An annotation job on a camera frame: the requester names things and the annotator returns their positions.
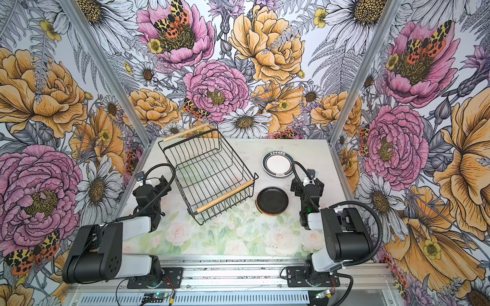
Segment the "orange plate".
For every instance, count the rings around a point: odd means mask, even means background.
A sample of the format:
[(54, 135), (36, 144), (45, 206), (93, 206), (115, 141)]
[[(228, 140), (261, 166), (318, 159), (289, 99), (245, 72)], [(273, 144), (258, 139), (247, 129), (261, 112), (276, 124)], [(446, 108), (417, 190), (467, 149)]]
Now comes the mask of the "orange plate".
[(277, 212), (275, 212), (275, 211), (269, 212), (269, 211), (261, 209), (260, 207), (257, 207), (257, 209), (261, 214), (268, 215), (268, 216), (278, 216), (278, 215), (283, 214), (287, 210), (287, 209), (284, 209), (284, 210), (279, 210)]

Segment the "black wire dish rack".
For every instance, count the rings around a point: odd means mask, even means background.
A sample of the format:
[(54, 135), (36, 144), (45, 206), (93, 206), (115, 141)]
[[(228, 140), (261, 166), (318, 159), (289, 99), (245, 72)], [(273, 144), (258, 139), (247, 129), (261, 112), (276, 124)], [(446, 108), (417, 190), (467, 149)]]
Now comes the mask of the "black wire dish rack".
[[(167, 162), (176, 169), (179, 192), (188, 213), (200, 226), (253, 196), (259, 176), (249, 169), (218, 128), (205, 127), (185, 138), (160, 140), (158, 145)], [(250, 180), (255, 181), (250, 187), (196, 213), (199, 207)]]

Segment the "green circuit board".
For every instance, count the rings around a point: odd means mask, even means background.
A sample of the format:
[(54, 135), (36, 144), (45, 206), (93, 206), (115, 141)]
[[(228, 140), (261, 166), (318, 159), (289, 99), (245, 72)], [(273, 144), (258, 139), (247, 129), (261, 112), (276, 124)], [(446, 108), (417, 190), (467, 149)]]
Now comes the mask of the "green circuit board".
[(170, 296), (170, 293), (165, 292), (145, 293), (142, 298), (142, 305), (146, 303), (163, 303), (166, 302)]

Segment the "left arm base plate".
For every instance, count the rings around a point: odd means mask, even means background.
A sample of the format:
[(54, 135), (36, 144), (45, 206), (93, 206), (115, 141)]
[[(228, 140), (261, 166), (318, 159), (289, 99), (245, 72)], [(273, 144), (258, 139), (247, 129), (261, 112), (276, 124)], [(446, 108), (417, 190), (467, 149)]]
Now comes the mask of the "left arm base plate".
[(131, 277), (128, 289), (179, 289), (182, 281), (183, 268), (164, 267), (157, 274)]

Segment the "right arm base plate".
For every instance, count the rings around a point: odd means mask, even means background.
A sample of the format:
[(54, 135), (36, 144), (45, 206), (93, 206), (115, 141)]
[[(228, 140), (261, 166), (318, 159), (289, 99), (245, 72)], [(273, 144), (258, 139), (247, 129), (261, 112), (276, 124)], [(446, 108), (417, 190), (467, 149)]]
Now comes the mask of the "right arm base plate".
[(338, 287), (339, 278), (327, 272), (308, 272), (304, 266), (286, 266), (280, 276), (288, 283), (289, 288), (305, 287)]

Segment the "white plate red green band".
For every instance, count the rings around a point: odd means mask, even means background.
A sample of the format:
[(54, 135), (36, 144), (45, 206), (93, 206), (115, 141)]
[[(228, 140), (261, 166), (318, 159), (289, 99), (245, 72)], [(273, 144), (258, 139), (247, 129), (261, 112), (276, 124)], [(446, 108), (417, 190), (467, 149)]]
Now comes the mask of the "white plate red green band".
[(274, 179), (286, 179), (293, 175), (293, 158), (283, 151), (271, 151), (262, 159), (264, 172)]

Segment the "black plate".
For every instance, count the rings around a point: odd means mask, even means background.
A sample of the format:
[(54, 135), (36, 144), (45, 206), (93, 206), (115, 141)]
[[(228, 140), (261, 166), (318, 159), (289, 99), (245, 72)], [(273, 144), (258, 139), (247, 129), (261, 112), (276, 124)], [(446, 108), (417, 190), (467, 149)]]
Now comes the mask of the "black plate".
[(277, 212), (288, 208), (289, 199), (286, 192), (279, 187), (267, 187), (256, 197), (256, 207), (269, 212)]

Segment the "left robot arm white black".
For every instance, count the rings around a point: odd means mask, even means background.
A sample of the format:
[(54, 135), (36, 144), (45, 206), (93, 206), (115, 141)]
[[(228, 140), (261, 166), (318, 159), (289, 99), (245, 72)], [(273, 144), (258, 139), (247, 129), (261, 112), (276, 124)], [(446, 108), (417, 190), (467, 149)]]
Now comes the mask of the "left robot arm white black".
[(137, 200), (136, 213), (114, 222), (81, 227), (71, 246), (62, 270), (68, 284), (90, 284), (112, 279), (134, 279), (150, 287), (163, 280), (163, 270), (156, 256), (123, 252), (123, 242), (151, 233), (158, 228), (164, 213), (160, 201), (171, 187), (161, 176), (157, 184), (142, 180), (133, 191)]

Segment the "aluminium rail frame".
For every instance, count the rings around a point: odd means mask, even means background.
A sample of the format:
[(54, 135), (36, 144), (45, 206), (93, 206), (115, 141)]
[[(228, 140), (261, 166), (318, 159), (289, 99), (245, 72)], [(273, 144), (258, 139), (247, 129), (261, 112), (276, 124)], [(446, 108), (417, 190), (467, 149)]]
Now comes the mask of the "aluminium rail frame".
[(286, 266), (303, 266), (301, 259), (245, 258), (224, 256), (184, 256), (162, 258), (164, 267), (183, 268), (179, 289), (128, 289), (129, 280), (110, 280), (97, 284), (74, 285), (65, 305), (74, 305), (84, 293), (170, 293), (225, 291), (306, 291), (307, 305), (403, 305), (394, 278), (386, 264), (369, 263), (342, 270), (353, 283), (340, 277), (338, 287), (289, 288), (280, 272)]

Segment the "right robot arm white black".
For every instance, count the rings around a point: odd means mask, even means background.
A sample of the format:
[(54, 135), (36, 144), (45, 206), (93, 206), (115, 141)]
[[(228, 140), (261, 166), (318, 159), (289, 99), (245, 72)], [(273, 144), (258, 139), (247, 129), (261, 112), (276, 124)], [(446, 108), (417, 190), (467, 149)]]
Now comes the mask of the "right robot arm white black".
[(308, 231), (322, 232), (324, 246), (311, 253), (303, 266), (288, 266), (288, 287), (326, 287), (339, 285), (335, 272), (350, 263), (360, 265), (376, 254), (375, 247), (356, 209), (367, 206), (356, 201), (342, 201), (321, 208), (324, 184), (308, 173), (304, 180), (293, 171), (291, 191), (301, 200), (299, 219)]

